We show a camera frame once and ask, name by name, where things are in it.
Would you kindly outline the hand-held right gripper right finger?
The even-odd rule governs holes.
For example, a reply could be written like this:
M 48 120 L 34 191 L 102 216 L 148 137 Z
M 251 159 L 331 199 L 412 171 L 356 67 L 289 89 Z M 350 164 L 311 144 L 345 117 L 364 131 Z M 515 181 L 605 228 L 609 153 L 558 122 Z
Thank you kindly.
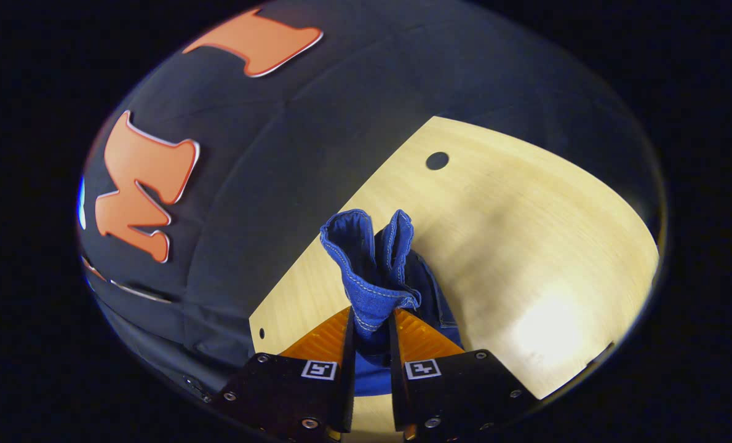
M 487 349 L 465 351 L 406 309 L 389 319 L 395 429 L 404 441 L 486 441 L 540 401 Z

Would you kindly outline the blue denim jeans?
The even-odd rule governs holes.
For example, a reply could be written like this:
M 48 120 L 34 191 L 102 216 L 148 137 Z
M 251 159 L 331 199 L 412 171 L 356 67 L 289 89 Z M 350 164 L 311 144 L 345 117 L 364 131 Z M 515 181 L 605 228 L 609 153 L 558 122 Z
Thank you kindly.
M 411 216 L 397 210 L 375 230 L 364 210 L 332 216 L 319 239 L 338 266 L 356 329 L 355 396 L 391 392 L 388 319 L 407 309 L 434 330 L 461 345 L 459 326 L 427 261 L 413 248 Z

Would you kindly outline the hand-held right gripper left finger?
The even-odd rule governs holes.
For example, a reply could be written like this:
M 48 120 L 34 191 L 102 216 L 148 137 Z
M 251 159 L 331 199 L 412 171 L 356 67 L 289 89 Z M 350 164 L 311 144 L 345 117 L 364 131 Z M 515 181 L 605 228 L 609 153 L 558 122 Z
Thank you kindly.
M 212 408 L 278 441 L 340 441 L 354 412 L 354 335 L 354 314 L 342 309 L 281 353 L 253 356 Z

